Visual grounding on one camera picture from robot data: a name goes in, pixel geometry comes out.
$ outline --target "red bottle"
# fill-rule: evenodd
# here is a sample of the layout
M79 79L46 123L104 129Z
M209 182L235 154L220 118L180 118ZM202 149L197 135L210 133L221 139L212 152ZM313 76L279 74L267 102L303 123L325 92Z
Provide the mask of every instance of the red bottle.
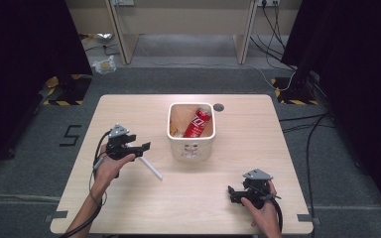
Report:
M191 120L188 128L185 130L184 137L200 137L205 129L206 124L211 119L211 113L203 108L198 108L194 113L193 119Z

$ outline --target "hand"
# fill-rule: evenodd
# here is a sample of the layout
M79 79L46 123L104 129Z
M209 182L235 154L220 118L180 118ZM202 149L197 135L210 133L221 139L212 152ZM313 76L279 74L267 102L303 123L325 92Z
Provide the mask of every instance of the hand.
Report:
M118 175L120 169L127 163L135 159L134 154L130 154L122 158L121 160L113 160L104 154L106 151L106 144L102 145L100 148L100 154L104 155L104 161L98 167L95 174L95 182L93 188L96 187L98 191L105 192L110 186L110 183Z
M271 193L274 195L277 194L277 191L270 180L268 180L268 184L271 188ZM242 197L241 201L253 216L251 226L258 226L262 233L269 238L281 237L277 210L272 201L265 201L264 206L260 210L258 210L258 208L256 208L246 197Z

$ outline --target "white container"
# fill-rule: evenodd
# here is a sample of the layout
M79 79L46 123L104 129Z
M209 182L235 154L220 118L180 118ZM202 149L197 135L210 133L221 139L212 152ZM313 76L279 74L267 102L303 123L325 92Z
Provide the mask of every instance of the white container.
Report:
M211 114L211 119L200 137L177 137L177 135L182 135L185 132L199 107L208 110ZM186 162L207 160L211 155L212 143L215 138L215 116L212 105L203 102L173 103L169 108L167 135L175 159Z

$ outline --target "soda can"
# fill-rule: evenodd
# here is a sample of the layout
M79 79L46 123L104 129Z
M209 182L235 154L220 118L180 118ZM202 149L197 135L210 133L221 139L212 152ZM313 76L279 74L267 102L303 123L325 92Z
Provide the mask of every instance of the soda can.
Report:
M200 135L203 132L203 129L205 129L205 126L210 119L211 113L208 110L199 107L194 113L193 119L190 121L188 128L185 130L184 137L200 137Z

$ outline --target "gray carpet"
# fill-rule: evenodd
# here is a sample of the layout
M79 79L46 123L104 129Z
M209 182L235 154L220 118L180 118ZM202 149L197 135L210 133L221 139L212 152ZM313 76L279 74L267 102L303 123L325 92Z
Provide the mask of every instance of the gray carpet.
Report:
M290 76L284 70L264 70L266 78ZM216 68L118 68L96 74L80 106L39 107L25 129L16 157L0 161L0 237L57 237L50 231L46 215L56 210L83 137L100 96L104 94L269 94L280 119L317 115L323 105L285 105L255 69ZM283 121L283 129L311 124L317 118ZM75 146L64 138L78 135ZM320 220L316 237L381 237L381 195L373 180L360 170L332 118L326 117L313 133L310 172L315 216ZM308 193L306 146L312 127L285 133L287 145L305 199Z

